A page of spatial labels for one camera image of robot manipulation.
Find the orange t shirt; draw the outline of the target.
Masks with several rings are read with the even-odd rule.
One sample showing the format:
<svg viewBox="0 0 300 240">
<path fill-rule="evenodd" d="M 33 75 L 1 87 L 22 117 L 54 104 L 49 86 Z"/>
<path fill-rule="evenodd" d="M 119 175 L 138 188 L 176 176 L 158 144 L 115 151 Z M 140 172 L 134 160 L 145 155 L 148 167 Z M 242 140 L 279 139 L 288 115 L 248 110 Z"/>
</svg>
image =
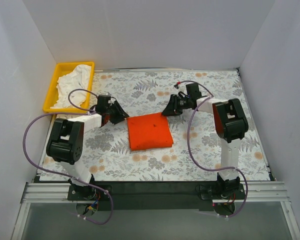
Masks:
<svg viewBox="0 0 300 240">
<path fill-rule="evenodd" d="M 170 148 L 174 141 L 167 117 L 160 112 L 127 119 L 131 151 Z"/>
</svg>

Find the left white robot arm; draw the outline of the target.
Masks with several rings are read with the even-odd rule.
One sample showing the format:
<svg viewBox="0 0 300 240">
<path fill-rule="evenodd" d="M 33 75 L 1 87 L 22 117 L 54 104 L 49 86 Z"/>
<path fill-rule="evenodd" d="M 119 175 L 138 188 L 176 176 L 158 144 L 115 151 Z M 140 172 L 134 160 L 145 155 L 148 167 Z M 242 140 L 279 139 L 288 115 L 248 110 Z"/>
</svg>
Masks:
<svg viewBox="0 0 300 240">
<path fill-rule="evenodd" d="M 99 95 L 97 103 L 86 115 L 56 118 L 48 139 L 46 154 L 63 166 L 72 184 L 80 186 L 79 194 L 85 200 L 93 199 L 97 191 L 90 183 L 93 175 L 81 160 L 84 134 L 103 127 L 107 122 L 116 125 L 129 117 L 119 102 L 111 99 L 110 95 Z"/>
</svg>

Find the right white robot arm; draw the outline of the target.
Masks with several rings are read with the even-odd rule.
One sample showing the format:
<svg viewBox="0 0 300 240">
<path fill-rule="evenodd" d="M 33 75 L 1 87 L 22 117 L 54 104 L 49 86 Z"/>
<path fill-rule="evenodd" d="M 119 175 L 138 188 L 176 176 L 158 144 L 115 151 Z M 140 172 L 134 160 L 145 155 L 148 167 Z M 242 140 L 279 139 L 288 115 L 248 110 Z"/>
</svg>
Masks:
<svg viewBox="0 0 300 240">
<path fill-rule="evenodd" d="M 221 140 L 220 167 L 208 169 L 199 165 L 191 153 L 189 133 L 187 133 L 187 147 L 190 158 L 197 167 L 207 172 L 217 173 L 215 193 L 220 198 L 227 199 L 240 187 L 239 151 L 241 142 L 249 129 L 246 115 L 239 99 L 217 99 L 202 84 L 192 80 L 185 82 L 187 83 L 186 93 L 180 91 L 178 94 L 172 94 L 161 115 L 180 116 L 183 110 L 192 109 L 188 131 L 190 131 L 196 112 L 213 115 L 215 131 Z"/>
</svg>

